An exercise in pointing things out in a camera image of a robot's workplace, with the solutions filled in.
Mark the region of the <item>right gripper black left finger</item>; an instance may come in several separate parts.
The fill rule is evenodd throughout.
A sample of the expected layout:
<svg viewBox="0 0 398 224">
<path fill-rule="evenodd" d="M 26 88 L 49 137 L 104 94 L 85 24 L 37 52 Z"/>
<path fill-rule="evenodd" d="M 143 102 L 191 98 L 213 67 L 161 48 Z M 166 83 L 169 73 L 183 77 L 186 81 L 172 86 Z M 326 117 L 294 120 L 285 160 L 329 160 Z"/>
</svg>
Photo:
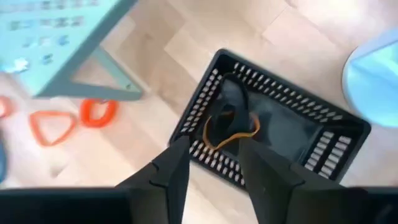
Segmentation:
<svg viewBox="0 0 398 224">
<path fill-rule="evenodd" d="M 178 138 L 115 187 L 0 190 L 0 224 L 182 224 L 189 148 Z"/>
</svg>

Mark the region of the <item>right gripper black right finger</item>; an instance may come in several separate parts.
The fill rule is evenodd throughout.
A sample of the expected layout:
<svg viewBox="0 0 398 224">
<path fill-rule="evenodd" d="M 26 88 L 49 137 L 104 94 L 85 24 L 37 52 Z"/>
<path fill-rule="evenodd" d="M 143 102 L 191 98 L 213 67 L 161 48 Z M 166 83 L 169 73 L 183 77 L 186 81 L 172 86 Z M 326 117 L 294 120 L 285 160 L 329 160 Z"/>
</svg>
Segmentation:
<svg viewBox="0 0 398 224">
<path fill-rule="evenodd" d="M 249 138 L 238 160 L 259 224 L 398 224 L 398 187 L 344 187 Z"/>
</svg>

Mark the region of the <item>orange rubber band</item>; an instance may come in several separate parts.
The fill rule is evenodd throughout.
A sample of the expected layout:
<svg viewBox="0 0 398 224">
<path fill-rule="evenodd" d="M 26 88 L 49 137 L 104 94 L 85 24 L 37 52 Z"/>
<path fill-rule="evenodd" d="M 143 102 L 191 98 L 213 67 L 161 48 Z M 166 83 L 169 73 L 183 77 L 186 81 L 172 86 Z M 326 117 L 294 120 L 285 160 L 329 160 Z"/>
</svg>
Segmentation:
<svg viewBox="0 0 398 224">
<path fill-rule="evenodd" d="M 70 120 L 70 125 L 68 129 L 57 139 L 54 141 L 50 142 L 41 132 L 40 125 L 39 125 L 39 119 L 41 117 L 46 117 L 46 116 L 51 116 L 51 117 L 57 117 L 57 116 L 66 116 Z M 60 144 L 64 142 L 69 135 L 73 132 L 73 130 L 77 126 L 77 117 L 73 113 L 69 112 L 64 112 L 64 111 L 55 111 L 55 110 L 41 110 L 41 111 L 36 111 L 34 113 L 31 113 L 29 115 L 29 125 L 30 125 L 30 130 L 32 132 L 32 135 L 34 139 L 37 141 L 38 144 L 40 144 L 43 147 L 50 147 L 50 146 L 55 146 L 57 144 Z"/>
<path fill-rule="evenodd" d="M 0 96 L 0 118 L 5 118 L 12 113 L 11 99 L 6 96 Z"/>
<path fill-rule="evenodd" d="M 212 150 L 220 150 L 241 138 L 252 138 L 261 129 L 257 114 L 248 112 L 239 118 L 239 113 L 224 111 L 209 115 L 203 125 L 202 139 Z"/>
</svg>

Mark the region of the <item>red rubber band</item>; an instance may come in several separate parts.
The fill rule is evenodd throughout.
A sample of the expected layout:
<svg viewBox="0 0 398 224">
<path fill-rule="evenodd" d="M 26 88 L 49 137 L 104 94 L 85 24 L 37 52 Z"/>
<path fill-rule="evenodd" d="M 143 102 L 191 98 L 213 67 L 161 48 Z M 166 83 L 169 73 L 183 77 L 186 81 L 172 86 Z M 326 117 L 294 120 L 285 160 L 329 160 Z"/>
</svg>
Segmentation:
<svg viewBox="0 0 398 224">
<path fill-rule="evenodd" d="M 102 117 L 94 119 L 91 117 L 91 112 L 99 101 L 96 99 L 85 99 L 80 105 L 80 121 L 88 128 L 103 128 L 108 125 L 116 116 L 116 112 L 119 108 L 119 102 L 115 100 L 109 100 L 106 102 L 106 111 Z"/>
</svg>

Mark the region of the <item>black plastic basket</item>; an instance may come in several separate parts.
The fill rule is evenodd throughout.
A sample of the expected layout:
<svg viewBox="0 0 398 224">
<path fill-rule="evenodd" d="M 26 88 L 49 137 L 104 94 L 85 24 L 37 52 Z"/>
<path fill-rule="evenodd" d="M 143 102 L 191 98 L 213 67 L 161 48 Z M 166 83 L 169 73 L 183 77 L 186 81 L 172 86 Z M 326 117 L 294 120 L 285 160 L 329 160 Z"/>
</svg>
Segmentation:
<svg viewBox="0 0 398 224">
<path fill-rule="evenodd" d="M 229 73 L 242 81 L 249 109 L 259 118 L 256 141 L 322 177 L 336 182 L 343 178 L 370 124 L 227 49 L 215 53 L 171 135 L 172 141 L 191 138 L 193 162 L 237 188 L 245 187 L 236 142 L 215 149 L 202 138 L 220 98 L 220 81 Z"/>
</svg>

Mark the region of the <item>white cylinder with black rim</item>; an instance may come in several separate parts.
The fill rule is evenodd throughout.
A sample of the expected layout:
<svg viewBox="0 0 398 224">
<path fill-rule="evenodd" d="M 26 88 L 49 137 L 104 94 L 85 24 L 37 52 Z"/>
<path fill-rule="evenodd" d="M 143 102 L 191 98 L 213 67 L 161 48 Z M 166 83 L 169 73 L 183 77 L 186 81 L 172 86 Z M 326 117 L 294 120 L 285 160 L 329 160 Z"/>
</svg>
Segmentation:
<svg viewBox="0 0 398 224">
<path fill-rule="evenodd" d="M 342 87 L 346 101 L 361 117 L 398 128 L 398 28 L 354 49 L 344 65 Z"/>
</svg>

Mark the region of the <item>pale green perforated metal shelf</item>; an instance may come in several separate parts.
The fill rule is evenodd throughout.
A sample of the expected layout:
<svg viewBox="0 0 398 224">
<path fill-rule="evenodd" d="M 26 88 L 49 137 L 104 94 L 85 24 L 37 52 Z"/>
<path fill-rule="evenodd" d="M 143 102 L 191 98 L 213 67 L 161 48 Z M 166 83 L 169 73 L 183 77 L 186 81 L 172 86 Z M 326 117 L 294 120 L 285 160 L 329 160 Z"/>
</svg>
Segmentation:
<svg viewBox="0 0 398 224">
<path fill-rule="evenodd" d="M 137 0 L 0 0 L 0 72 L 35 97 L 66 96 L 134 101 L 141 88 L 100 46 Z M 77 83 L 90 57 L 119 89 Z"/>
</svg>

